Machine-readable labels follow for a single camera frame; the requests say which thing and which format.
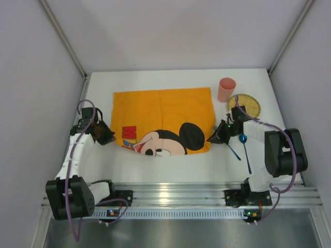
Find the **blue metal fork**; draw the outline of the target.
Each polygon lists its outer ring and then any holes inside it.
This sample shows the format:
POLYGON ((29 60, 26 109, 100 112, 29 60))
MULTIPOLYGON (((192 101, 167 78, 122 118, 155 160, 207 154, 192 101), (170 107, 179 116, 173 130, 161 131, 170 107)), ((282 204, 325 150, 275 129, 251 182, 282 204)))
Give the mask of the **blue metal fork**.
POLYGON ((239 157, 239 155, 238 155, 238 154, 234 151, 234 149, 229 145, 229 142, 225 143, 225 142, 223 142, 222 138, 219 137, 219 135, 218 135, 218 131, 217 131, 218 128, 217 128, 216 126, 214 126, 213 129, 214 129, 214 132, 215 132, 215 137, 216 137, 219 141, 221 141, 221 144, 226 144, 226 145, 230 148, 230 150, 232 151, 232 153, 236 156, 236 158, 237 158, 239 161, 241 161, 241 158, 239 157))

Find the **pink plastic cup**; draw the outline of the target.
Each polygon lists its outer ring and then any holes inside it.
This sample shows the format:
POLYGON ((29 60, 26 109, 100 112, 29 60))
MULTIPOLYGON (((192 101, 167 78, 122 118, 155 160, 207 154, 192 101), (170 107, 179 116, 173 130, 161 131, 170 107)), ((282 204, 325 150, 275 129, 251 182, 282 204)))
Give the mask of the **pink plastic cup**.
POLYGON ((232 78, 222 78, 219 81, 218 101, 221 103, 226 103, 232 96, 232 93, 235 88, 236 82, 232 78))

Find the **orange cartoon print cloth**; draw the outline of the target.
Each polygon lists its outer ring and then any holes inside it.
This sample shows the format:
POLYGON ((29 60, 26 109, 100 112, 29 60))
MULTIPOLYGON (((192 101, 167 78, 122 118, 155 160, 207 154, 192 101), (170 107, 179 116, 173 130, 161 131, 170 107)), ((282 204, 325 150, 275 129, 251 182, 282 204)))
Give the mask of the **orange cartoon print cloth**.
POLYGON ((169 157, 208 152, 215 121, 208 87, 113 95, 111 129, 116 143, 142 155, 169 157))

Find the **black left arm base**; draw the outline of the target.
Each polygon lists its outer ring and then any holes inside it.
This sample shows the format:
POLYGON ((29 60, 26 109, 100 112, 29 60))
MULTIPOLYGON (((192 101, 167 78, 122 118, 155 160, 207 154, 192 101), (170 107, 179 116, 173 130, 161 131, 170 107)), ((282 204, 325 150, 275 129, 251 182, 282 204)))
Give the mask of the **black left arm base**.
POLYGON ((107 197, 102 197, 96 203, 97 207, 125 207, 126 203, 130 207, 133 201, 132 190, 115 190, 112 191, 107 197))

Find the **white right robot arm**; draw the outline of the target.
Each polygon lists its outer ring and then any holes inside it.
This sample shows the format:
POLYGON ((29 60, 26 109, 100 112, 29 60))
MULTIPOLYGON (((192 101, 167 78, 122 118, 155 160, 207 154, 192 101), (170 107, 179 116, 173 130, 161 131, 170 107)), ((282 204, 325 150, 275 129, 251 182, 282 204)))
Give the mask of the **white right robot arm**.
POLYGON ((231 109, 231 123, 222 120, 208 138, 212 144, 229 145, 230 138, 251 137, 264 144, 264 167, 240 185, 239 196, 255 203, 270 191, 278 195, 288 192, 298 173, 305 171, 308 160, 298 129, 281 129, 248 115, 243 105, 231 109))

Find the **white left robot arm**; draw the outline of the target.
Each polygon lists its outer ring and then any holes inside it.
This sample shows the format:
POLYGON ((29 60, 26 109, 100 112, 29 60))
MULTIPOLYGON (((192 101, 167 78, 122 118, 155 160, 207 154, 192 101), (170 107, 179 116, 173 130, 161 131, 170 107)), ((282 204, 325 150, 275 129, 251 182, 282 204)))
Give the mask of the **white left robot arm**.
POLYGON ((110 179, 88 185, 80 171, 87 166, 87 159, 95 144, 101 146, 115 141, 114 132, 103 121, 98 108, 81 109, 81 118, 70 130, 70 144, 62 167, 54 180, 46 184, 46 194, 56 220, 91 216, 95 206, 115 195, 110 179))

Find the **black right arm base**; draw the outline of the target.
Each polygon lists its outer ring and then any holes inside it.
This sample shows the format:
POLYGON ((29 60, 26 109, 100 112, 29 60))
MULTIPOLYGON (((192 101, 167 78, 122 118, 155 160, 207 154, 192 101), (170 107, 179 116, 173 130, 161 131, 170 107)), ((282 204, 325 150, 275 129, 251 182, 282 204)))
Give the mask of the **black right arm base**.
POLYGON ((225 205, 239 208, 241 206, 271 206, 272 199, 269 191, 251 191, 248 180, 240 184, 240 189, 230 189, 224 191, 225 205))

